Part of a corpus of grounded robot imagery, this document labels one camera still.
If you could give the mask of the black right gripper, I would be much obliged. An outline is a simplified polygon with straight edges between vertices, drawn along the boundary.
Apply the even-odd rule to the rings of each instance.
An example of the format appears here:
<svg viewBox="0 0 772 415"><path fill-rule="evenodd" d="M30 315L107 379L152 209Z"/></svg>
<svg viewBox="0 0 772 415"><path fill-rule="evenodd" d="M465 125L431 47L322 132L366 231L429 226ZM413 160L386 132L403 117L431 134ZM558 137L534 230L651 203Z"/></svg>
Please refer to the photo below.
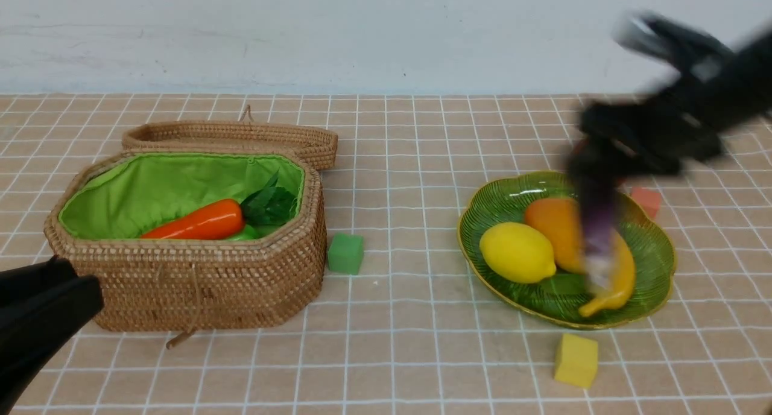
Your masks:
<svg viewBox="0 0 772 415"><path fill-rule="evenodd" d="M678 176L683 159L721 152L721 135L770 110L770 42L753 41L724 63L703 62L634 103L595 103L585 134L563 158L576 182Z"/></svg>

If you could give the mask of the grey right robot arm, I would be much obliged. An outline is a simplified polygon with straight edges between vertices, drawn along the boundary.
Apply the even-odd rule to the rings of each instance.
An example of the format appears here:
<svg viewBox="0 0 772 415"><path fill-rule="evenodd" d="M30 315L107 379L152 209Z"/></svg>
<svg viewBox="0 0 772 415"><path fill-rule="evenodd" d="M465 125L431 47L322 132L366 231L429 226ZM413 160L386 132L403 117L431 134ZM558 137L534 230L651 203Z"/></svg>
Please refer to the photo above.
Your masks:
<svg viewBox="0 0 772 415"><path fill-rule="evenodd" d="M683 162L722 156L722 135L770 111L770 32L733 51L716 38L661 17L634 17L622 47L671 65L678 77L642 101L594 102L567 157L572 179L677 176Z"/></svg>

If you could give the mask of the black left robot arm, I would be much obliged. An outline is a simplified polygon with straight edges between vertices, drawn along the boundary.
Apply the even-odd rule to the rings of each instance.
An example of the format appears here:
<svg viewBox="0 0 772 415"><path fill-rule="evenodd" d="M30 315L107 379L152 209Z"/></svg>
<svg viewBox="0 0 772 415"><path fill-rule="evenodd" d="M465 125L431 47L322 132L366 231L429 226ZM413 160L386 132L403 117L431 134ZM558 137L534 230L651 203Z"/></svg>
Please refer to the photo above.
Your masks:
<svg viewBox="0 0 772 415"><path fill-rule="evenodd" d="M104 308L99 279L64 258L1 273L1 413L9 414L53 355Z"/></svg>

